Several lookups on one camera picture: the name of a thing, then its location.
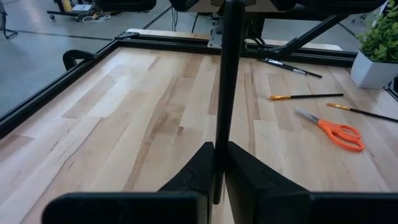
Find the wooden table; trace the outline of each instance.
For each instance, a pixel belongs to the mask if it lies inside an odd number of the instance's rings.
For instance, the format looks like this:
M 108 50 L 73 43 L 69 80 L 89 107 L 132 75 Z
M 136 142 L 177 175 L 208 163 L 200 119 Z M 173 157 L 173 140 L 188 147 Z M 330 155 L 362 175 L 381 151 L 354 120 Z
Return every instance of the wooden table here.
M 0 141 L 0 223 L 39 223 L 45 205 L 67 192 L 156 191 L 205 141 L 214 141 L 219 64 L 211 55 L 115 50 Z M 298 66 L 323 78 L 241 59 L 231 140 L 309 190 L 397 191 L 398 125 L 326 107 L 331 102 L 397 117 L 397 102 L 384 90 L 357 88 L 344 68 Z M 334 92 L 345 96 L 267 100 Z M 342 150 L 295 107 L 358 128 L 366 149 Z M 228 194 L 213 219 L 233 223 Z

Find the white pot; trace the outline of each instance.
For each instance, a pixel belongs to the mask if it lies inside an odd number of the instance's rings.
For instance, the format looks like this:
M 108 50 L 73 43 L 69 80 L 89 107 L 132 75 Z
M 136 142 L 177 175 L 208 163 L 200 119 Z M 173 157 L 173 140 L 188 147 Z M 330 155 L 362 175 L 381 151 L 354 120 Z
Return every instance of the white pot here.
M 383 88 L 397 74 L 398 63 L 373 62 L 362 52 L 358 52 L 351 69 L 351 78 L 357 86 L 362 88 Z

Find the scissors blade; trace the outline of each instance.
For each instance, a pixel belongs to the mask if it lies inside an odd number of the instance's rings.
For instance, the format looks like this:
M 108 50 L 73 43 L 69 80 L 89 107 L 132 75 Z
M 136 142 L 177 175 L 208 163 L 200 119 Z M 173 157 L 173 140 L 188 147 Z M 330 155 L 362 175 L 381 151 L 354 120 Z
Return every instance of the scissors blade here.
M 296 108 L 296 113 L 304 116 L 305 118 L 309 119 L 310 121 L 315 122 L 316 124 L 318 124 L 318 122 L 319 122 L 319 118 L 318 117 L 310 114 L 308 111 L 305 111 L 305 110 L 303 110 L 301 108 Z

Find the potted plant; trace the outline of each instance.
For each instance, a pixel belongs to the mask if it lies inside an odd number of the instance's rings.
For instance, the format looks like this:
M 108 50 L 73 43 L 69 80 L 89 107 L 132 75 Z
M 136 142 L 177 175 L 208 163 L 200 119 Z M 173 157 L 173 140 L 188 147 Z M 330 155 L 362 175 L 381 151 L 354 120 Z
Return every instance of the potted plant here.
M 357 36 L 361 49 L 351 78 L 359 87 L 383 88 L 398 74 L 398 4 L 389 0 L 384 11 L 369 30 Z

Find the black clamp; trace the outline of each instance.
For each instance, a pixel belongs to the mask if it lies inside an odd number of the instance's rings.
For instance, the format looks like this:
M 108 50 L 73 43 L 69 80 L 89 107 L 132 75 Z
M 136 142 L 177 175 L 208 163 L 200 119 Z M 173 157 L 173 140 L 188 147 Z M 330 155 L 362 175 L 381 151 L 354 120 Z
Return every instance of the black clamp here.
M 78 59 L 94 59 L 97 54 L 91 52 L 85 52 L 83 50 L 68 50 L 62 56 L 63 65 L 67 71 L 77 65 L 76 60 Z

